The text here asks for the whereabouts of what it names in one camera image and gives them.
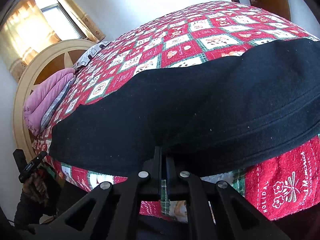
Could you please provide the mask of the left hand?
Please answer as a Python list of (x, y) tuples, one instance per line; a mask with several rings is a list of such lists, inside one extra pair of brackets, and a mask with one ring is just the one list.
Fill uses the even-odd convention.
[(33, 173), (30, 178), (25, 181), (22, 192), (38, 203), (46, 203), (49, 198), (46, 184), (38, 173)]

